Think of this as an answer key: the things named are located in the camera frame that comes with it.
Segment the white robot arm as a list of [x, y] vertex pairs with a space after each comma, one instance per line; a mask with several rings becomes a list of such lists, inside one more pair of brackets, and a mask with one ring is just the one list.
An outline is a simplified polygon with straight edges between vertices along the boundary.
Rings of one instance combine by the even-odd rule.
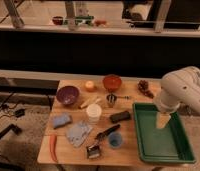
[[185, 67], [165, 74], [161, 81], [161, 90], [153, 98], [158, 109], [156, 128], [163, 129], [184, 103], [200, 114], [200, 69]]

